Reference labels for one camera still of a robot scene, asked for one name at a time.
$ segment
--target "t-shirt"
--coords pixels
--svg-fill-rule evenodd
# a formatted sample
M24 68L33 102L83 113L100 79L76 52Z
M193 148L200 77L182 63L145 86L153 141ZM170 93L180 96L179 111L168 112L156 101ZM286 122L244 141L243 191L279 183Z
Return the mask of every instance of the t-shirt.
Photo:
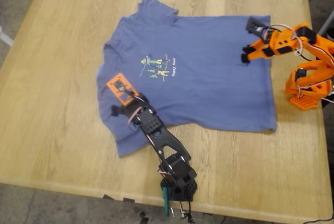
M257 40L245 30L249 17L183 17L177 12L158 0L142 0L104 45L97 76L99 110L119 156L148 143L141 130L129 128L125 115L111 115L111 106L121 103L106 82L119 72L149 99L166 125L276 130L271 60L241 62L242 48ZM270 16L256 18L270 22Z

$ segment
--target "wooden table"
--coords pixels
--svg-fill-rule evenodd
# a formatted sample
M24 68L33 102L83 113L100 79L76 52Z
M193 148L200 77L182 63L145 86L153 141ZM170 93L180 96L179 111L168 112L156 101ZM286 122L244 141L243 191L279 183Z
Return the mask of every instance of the wooden table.
M163 205L153 149L118 158L98 113L103 44L139 1L33 1L0 72L0 182ZM160 1L185 16L270 14L272 23L310 22L308 0ZM301 112L283 93L302 61L293 54L273 60L276 133L171 128L198 173L194 210L288 223L331 216L321 110Z

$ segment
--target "cable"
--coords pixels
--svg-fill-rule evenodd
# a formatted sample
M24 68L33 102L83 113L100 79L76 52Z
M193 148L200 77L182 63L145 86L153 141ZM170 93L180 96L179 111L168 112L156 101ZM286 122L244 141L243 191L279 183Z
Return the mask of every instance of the cable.
M291 37L291 40L294 40L294 39L297 39L298 40L298 43L299 43L299 49L297 49L294 54L296 56L300 56L302 53L303 53L303 43L302 43L302 40L297 36L296 32L291 28L289 27L288 25L285 25L285 24L273 24L273 25L270 25L267 30L266 30L266 35L268 35L268 31L271 27L273 26L280 26L280 27L284 27L284 28L287 28L289 29L291 32L292 32L292 37Z
M304 222L303 224L308 224L308 223L316 223L316 222L319 222L319 221L331 221L334 219L334 213L332 215L332 218L330 219L327 219L327 220L321 220L321 219L318 219L318 220L312 220L312 221L307 221L307 222Z
M187 214L185 214L185 217L188 217L188 223L195 223L194 220L193 220L193 217L192 217L192 208L190 206L190 196L188 194L188 188L185 187L185 193L186 193L186 196L188 198L188 204L189 204L189 212Z
M334 104L334 101L331 101L331 100L329 100L329 99L326 99L326 98L321 98L322 100L326 100L326 101L328 101L328 102L330 102L330 103L333 103Z
M303 59L307 60L307 61L311 61L311 60L309 60L308 58L304 57L302 54L301 54L301 57L302 57Z
M155 144L153 143L151 137L147 134L146 137L148 138L148 140L152 143L152 146L156 147Z
M136 114L140 111L140 109L142 109L142 107L138 107L135 112L130 116L129 120L127 121L127 125L130 124L130 122L132 121L132 119L136 116Z
M223 224L223 223L226 221L226 218L227 218L227 216L225 216L225 217L223 218L223 220L221 221L220 224Z
M313 45L311 45L311 44L307 44L310 48L314 48L314 49L316 49L316 50L319 50L319 51L322 51L323 53L325 53L328 57L329 57L329 60L330 60L330 62L332 63L332 65L334 66L334 62L333 62L333 56L330 56L328 53L326 53L326 51L324 51L323 49L321 49L321 48L318 48L317 46L313 46Z

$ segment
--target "white cable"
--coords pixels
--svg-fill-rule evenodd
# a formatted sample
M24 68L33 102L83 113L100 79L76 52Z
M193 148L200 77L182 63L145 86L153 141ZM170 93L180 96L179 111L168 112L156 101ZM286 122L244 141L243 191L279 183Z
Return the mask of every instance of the white cable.
M291 28L289 27L288 25L285 25L285 24L273 24L273 25L270 25L267 30L266 30L266 36L267 36L267 33L268 33L268 30L271 28L271 27L274 27L274 26L280 26L280 27L284 27L284 28L287 28L289 29L292 34L293 34L293 37L291 37L291 40L294 40L294 39L297 39L298 40L298 43L299 43L299 49L295 50L294 54L296 56L300 56L302 53L303 53L303 43L302 43L302 40L297 36L296 32Z
M141 100L142 102L145 102L141 97L135 96L138 100Z
M312 47L312 48L314 48L314 49L317 49L317 50L319 50L319 51L322 51L324 54L326 54L327 56L329 56L328 53L326 53L323 49L318 48L318 47L316 47L316 46L313 46L313 45L311 45L311 44L307 44L307 45L310 46L310 47ZM332 59L331 57L330 57L329 59L330 59L330 62L332 63L332 65L334 66L333 59Z
M333 103L334 104L334 101L331 101L331 100L328 100L328 99L326 99L326 98L321 98L322 100L326 100L326 101L328 101L328 102L330 102L330 103Z

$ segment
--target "concrete floor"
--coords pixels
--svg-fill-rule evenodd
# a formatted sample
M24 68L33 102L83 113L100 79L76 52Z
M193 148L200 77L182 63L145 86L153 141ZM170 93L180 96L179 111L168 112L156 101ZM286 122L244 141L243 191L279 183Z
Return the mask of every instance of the concrete floor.
M0 25L4 31L15 38L32 0L0 0ZM311 0L312 23L318 31L330 14L334 0ZM0 67L9 51L9 47L0 41ZM334 151L334 105L324 109L328 148ZM334 164L334 152L329 154ZM175 218L163 216L161 207L136 203L118 202L77 195L69 195L43 190L34 190L0 184L0 223L6 224L43 224L43 223L140 223L139 214L144 211L148 223L187 223ZM193 213L196 223L220 224L223 216ZM226 224L269 224L254 220L227 217Z

